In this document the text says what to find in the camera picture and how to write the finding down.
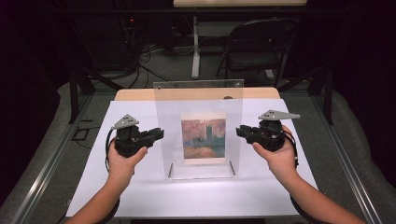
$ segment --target black chair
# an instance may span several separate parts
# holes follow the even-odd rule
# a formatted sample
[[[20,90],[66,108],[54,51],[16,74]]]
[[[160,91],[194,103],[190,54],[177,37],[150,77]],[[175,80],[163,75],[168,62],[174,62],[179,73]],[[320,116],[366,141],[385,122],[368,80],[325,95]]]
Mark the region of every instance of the black chair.
[[[297,26],[297,20],[290,18],[247,21],[236,26],[227,40],[216,76],[224,61],[225,79],[229,71],[257,71],[259,74],[264,70],[276,70],[276,87]]]

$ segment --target person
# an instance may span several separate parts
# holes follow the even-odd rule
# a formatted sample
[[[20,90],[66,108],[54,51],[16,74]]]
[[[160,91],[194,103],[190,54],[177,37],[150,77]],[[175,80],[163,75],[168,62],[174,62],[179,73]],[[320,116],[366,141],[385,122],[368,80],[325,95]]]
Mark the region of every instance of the person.
[[[283,130],[291,138],[291,132],[286,126],[283,126]],[[275,152],[266,150],[258,143],[253,143],[252,146],[267,160],[270,171],[309,216],[327,223],[364,223],[298,175],[291,142],[286,140],[284,146]],[[113,141],[108,153],[109,174],[105,185],[66,223],[96,223],[103,220],[129,186],[134,168],[147,153],[148,149],[142,147],[132,157],[124,158],[114,148]]]

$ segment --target painting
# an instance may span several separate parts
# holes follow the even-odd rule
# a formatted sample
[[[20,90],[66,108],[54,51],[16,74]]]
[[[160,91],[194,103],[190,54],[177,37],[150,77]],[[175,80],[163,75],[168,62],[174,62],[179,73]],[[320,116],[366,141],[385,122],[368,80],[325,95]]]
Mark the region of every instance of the painting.
[[[182,114],[181,130],[186,164],[225,162],[225,113]]]

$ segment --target gray floor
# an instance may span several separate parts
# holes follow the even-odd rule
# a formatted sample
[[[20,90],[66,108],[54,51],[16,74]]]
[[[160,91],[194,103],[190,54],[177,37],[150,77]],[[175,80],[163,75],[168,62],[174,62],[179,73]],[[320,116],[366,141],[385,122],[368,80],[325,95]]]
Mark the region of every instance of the gray floor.
[[[169,53],[164,50],[153,52],[145,66],[172,80],[191,80],[190,54],[180,55]],[[215,73],[219,66],[220,56],[204,55],[201,59],[200,79],[216,79]],[[116,77],[117,74],[106,74],[109,77]],[[266,78],[255,74],[248,74],[247,82],[268,82]],[[144,88],[148,78],[148,88],[152,88],[153,81],[162,81],[146,72],[141,72],[140,77],[133,88]],[[230,78],[240,78],[239,75],[231,75]],[[134,79],[134,75],[116,79],[115,82],[123,87],[128,87]],[[22,176],[20,182],[9,195],[6,202],[0,209],[0,223],[11,223],[15,215],[23,215],[26,223],[56,223],[62,217],[67,208],[64,206],[67,200],[71,200],[78,181],[83,172],[85,162],[90,153],[95,137],[102,120],[105,116],[109,102],[114,99],[115,92],[100,82],[93,82],[97,92],[94,96],[79,96],[81,105],[81,115],[75,125],[69,125],[70,119],[70,99],[68,84],[59,89],[61,103],[56,117],[43,139],[42,144]],[[334,139],[330,132],[332,129],[326,126],[321,112],[318,111],[317,104],[320,98],[309,97],[305,91],[289,91],[281,94],[290,112],[302,115],[302,119],[294,121],[297,132],[302,141],[305,155],[317,180],[319,188],[336,202],[353,212],[359,217],[369,218],[370,215],[377,214],[382,223],[391,223],[396,219],[396,190],[389,185],[378,169],[370,160],[370,148],[365,140],[364,133],[356,121],[353,114],[347,107],[342,96],[335,93],[333,99],[333,120],[335,129],[342,146],[350,158],[350,163],[356,169],[359,181],[370,199],[370,204],[361,204],[357,200],[356,190],[353,186],[353,179],[348,175],[340,161],[340,157],[335,150]],[[81,131],[75,137],[80,138],[87,134],[85,140],[72,141],[77,130]],[[58,162],[53,166],[53,173],[48,174],[50,182],[43,185],[39,190],[36,200],[26,201],[26,196],[32,190],[32,186],[42,174],[43,167],[49,164],[49,158],[54,157],[56,148],[63,150],[57,155]],[[21,210],[21,206],[28,203],[30,209]],[[362,208],[371,208],[369,214]],[[302,221],[301,217],[277,217],[265,220],[265,223],[293,223]],[[129,223],[129,220],[112,220],[110,223]]]

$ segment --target dark background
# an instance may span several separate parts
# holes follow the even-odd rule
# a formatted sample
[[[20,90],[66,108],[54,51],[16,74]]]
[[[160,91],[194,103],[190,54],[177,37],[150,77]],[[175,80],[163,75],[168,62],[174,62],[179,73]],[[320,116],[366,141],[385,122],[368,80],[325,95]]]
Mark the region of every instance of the dark background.
[[[0,118],[6,142],[0,149],[0,203],[12,191],[32,159],[56,113],[60,99],[57,89],[68,82],[73,68],[68,55],[80,66],[107,70],[133,68],[138,53],[133,48],[136,46],[125,44],[120,20],[78,19],[75,20],[76,31],[67,18],[46,15],[47,9],[171,6],[170,1],[155,3],[124,1],[117,5],[105,0],[94,1],[94,4],[51,0],[0,3],[3,104]],[[308,1],[308,7],[338,8],[348,3]],[[396,102],[394,10],[396,7],[388,2],[374,2],[367,8],[361,26],[353,33],[351,42],[335,66],[334,89],[346,98],[360,121],[369,140],[373,161],[388,182],[396,186],[393,145],[396,112],[393,106]],[[332,42],[344,22],[339,18],[302,18],[285,77],[296,77],[320,64],[332,49]],[[60,33],[54,33],[54,26]],[[178,26],[178,19],[159,15],[140,20],[141,32],[149,37],[147,41],[158,42],[167,49],[175,44],[172,26]],[[179,31],[185,32],[182,26]],[[58,42],[59,35],[65,40],[65,45]],[[143,37],[137,35],[136,38],[144,42],[141,40]]]

